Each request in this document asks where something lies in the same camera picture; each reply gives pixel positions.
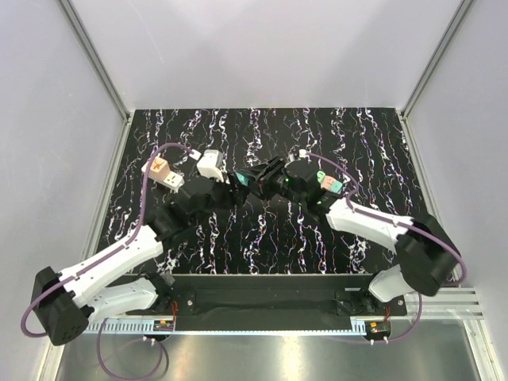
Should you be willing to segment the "pink round power socket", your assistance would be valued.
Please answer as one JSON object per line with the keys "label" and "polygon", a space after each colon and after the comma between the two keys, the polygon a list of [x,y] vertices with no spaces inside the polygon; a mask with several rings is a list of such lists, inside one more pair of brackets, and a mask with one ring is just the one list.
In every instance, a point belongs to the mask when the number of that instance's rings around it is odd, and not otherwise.
{"label": "pink round power socket", "polygon": [[325,190],[327,190],[327,191],[330,191],[330,190],[329,190],[329,186],[330,186],[330,185],[331,185],[331,183],[332,183],[333,181],[335,181],[335,180],[336,180],[336,179],[335,179],[335,178],[333,178],[332,176],[326,175],[326,176],[325,176],[324,181],[321,183],[321,188],[322,188],[322,189],[325,189]]}

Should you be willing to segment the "teal plug adapter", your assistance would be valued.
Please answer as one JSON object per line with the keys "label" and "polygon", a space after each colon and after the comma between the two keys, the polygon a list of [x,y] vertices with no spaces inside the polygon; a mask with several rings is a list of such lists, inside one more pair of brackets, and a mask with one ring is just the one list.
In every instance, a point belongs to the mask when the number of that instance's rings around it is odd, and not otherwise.
{"label": "teal plug adapter", "polygon": [[329,190],[335,194],[339,194],[341,192],[342,187],[343,187],[343,183],[335,180],[329,186]]}

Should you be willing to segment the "beige cube adapter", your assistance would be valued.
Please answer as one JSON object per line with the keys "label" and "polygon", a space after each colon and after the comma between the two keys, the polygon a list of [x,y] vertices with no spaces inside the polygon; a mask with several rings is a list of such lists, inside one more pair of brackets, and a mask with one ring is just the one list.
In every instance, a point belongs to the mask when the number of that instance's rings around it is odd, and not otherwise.
{"label": "beige cube adapter", "polygon": [[148,177],[154,181],[164,181],[170,174],[171,168],[169,163],[160,156],[153,161],[148,171]]}

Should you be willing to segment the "blue plug adapter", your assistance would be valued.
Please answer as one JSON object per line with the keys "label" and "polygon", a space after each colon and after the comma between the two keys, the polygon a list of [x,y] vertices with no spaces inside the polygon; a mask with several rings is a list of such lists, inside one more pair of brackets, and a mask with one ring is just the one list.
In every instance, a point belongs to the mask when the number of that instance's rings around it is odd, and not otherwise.
{"label": "blue plug adapter", "polygon": [[235,175],[238,179],[238,181],[245,187],[249,185],[249,178],[245,174],[240,173],[239,171],[235,172]]}

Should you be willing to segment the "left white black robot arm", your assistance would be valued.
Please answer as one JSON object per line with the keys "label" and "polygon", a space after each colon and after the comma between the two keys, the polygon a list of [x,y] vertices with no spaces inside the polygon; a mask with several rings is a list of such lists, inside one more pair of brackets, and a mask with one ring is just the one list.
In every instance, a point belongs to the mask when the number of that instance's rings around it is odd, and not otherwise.
{"label": "left white black robot arm", "polygon": [[248,180],[229,172],[225,181],[204,176],[186,181],[166,203],[145,213],[135,230],[91,258],[62,271],[40,270],[34,279],[29,310],[55,346],[73,341],[87,326],[131,310],[163,314],[171,306],[168,291],[143,278],[122,286],[112,283],[136,266],[186,240],[216,210],[242,206]]}

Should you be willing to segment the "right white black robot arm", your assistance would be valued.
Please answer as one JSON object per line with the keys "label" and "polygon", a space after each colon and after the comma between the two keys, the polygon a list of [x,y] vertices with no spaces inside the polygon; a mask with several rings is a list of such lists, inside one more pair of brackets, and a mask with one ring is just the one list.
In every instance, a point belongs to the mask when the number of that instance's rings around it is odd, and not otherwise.
{"label": "right white black robot arm", "polygon": [[360,295],[368,314],[379,314],[389,301],[410,292],[434,296],[464,261],[437,219],[393,215],[354,203],[341,196],[340,181],[305,160],[290,163],[276,157],[244,173],[258,198],[279,195],[299,204],[315,221],[337,232],[351,233],[395,253],[395,266],[373,276]]}

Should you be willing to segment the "black marbled table mat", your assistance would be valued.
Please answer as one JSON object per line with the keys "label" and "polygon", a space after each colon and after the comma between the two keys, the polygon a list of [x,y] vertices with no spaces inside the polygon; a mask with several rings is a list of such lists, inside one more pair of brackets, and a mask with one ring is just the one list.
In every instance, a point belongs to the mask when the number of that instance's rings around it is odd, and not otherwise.
{"label": "black marbled table mat", "polygon": [[[142,165],[163,143],[217,149],[226,167],[260,164],[293,149],[357,189],[355,201],[390,214],[427,211],[398,112],[392,108],[137,110],[129,129],[99,248],[130,233],[140,213]],[[374,273],[396,262],[364,238],[319,226],[283,198],[250,197],[209,216],[188,241],[147,262],[175,274]]]}

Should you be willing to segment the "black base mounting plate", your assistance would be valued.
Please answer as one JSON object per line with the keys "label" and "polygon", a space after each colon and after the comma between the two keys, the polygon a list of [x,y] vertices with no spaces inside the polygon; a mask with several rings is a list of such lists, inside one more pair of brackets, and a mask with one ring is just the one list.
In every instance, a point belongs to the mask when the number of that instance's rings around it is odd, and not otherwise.
{"label": "black base mounting plate", "polygon": [[337,334],[355,331],[353,318],[382,320],[407,314],[403,297],[389,303],[368,295],[370,275],[173,275],[154,278],[161,299],[129,315],[176,313],[177,333]]}

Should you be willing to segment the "left aluminium frame post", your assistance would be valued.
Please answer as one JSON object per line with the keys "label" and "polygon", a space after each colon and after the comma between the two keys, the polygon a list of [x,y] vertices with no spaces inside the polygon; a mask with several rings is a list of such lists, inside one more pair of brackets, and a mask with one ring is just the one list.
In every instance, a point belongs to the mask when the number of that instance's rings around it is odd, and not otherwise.
{"label": "left aluminium frame post", "polygon": [[73,1],[56,0],[56,3],[62,10],[68,24],[71,26],[71,29],[75,34],[79,45],[89,60],[95,74],[98,77],[99,82],[102,84],[104,91],[112,102],[114,109],[117,111],[122,122],[126,123],[129,120],[130,111],[121,99],[121,96],[117,91],[117,88],[115,87],[108,71],[106,70],[106,67],[102,62],[93,41],[90,38],[89,33],[87,32],[87,29],[73,4]]}

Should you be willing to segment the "aluminium frame post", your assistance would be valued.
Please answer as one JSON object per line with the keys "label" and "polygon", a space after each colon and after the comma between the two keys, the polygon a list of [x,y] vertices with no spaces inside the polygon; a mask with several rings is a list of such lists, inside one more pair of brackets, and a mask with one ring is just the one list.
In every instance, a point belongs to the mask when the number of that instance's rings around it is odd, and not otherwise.
{"label": "aluminium frame post", "polygon": [[112,102],[114,109],[117,111],[122,122],[126,123],[129,120],[130,111],[121,99],[121,96],[117,91],[117,88],[115,87],[108,71],[106,70],[106,67],[102,62],[93,41],[90,38],[89,33],[87,32],[87,29],[73,4],[73,1],[56,0],[56,3],[62,10],[68,24],[71,26],[71,29],[75,34],[79,45],[89,60],[95,74],[98,77],[99,82],[102,84],[104,91]]}
{"label": "aluminium frame post", "polygon": [[437,46],[433,50],[428,63],[425,65],[423,72],[420,75],[416,86],[412,90],[404,107],[401,108],[400,114],[403,119],[407,119],[417,101],[426,89],[429,81],[431,80],[434,72],[437,70],[440,62],[445,56],[445,53],[450,48],[456,34],[460,31],[462,24],[466,21],[471,9],[476,4],[476,0],[461,0],[457,6],[451,20],[449,21],[445,31],[443,32]]}

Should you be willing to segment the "right aluminium frame post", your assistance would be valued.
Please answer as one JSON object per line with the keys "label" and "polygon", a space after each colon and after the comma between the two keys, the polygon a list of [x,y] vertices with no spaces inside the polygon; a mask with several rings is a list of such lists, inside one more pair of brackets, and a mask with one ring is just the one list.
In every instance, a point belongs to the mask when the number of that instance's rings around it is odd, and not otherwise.
{"label": "right aluminium frame post", "polygon": [[420,75],[416,86],[412,90],[404,107],[401,108],[400,114],[403,119],[407,119],[417,101],[426,89],[429,81],[431,80],[434,72],[437,70],[440,62],[445,56],[445,53],[450,48],[456,34],[460,31],[462,24],[466,21],[471,9],[476,4],[476,0],[461,0],[457,6],[451,20],[449,21],[445,31],[443,32],[437,46],[433,50],[428,63],[425,65],[423,72]]}

